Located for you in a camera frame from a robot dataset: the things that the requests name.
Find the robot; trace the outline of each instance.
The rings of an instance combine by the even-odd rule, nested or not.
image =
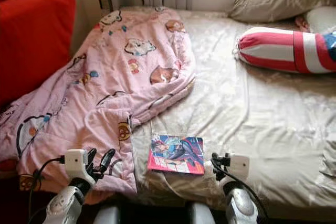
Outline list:
[[[46,210],[47,217],[43,223],[75,224],[86,194],[94,187],[97,180],[104,177],[103,173],[109,167],[115,152],[115,149],[110,149],[104,154],[100,165],[94,167],[92,161],[97,153],[95,148],[89,152],[82,149],[68,150],[65,154],[65,169],[71,182],[49,202]],[[113,217],[117,219],[118,213],[114,212]]]
[[[94,167],[92,161],[96,152],[96,149],[89,152],[72,149],[66,152],[64,162],[71,182],[49,202],[44,224],[75,224],[77,222],[86,194],[97,180],[103,178],[103,173],[107,170],[116,151],[111,149],[106,152],[100,165]],[[211,162],[214,166],[213,172],[216,174],[216,180],[219,181],[218,186],[223,189],[227,198],[227,222],[229,224],[267,223],[268,216],[262,203],[252,189],[242,181],[248,176],[249,158],[228,153],[225,157],[219,157],[213,153]],[[205,204],[197,202],[191,203],[190,218],[192,224],[215,223],[210,209]],[[120,223],[118,208],[103,207],[94,221],[94,224],[100,223]]]

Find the white bedsheet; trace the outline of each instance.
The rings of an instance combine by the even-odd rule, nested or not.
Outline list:
[[[138,200],[225,206],[209,159],[212,152],[250,158],[247,183],[271,217],[336,220],[336,179],[319,172],[336,125],[336,76],[303,76],[247,66],[235,41],[252,25],[221,13],[180,11],[197,63],[194,90],[132,136]],[[290,27],[288,24],[275,27]],[[200,136],[206,174],[163,174],[146,168],[152,132]]]

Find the comic book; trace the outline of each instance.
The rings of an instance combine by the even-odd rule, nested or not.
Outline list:
[[[153,134],[147,167],[150,170],[204,174],[202,138]]]

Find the beige pillow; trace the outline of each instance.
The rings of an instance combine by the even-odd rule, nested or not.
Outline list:
[[[322,6],[305,15],[311,33],[329,34],[336,31],[336,6]]]
[[[336,5],[336,0],[235,0],[228,14],[243,22],[274,22],[326,5]]]

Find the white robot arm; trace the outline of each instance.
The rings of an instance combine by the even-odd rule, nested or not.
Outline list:
[[[101,159],[100,165],[93,166],[97,150],[89,153],[82,149],[68,150],[65,154],[65,168],[71,179],[68,187],[58,193],[47,206],[44,224],[75,224],[80,216],[86,194],[103,178],[110,165],[115,149],[110,149]]]
[[[214,166],[213,172],[216,174],[216,180],[219,181],[219,186],[223,189],[227,198],[226,219],[228,223],[255,224],[267,222],[267,213],[261,201],[253,190],[243,182],[248,176],[249,158],[228,153],[225,154],[225,157],[219,157],[216,153],[213,153],[211,162]],[[258,208],[254,200],[262,208],[265,221],[261,218],[261,215],[258,216]]]

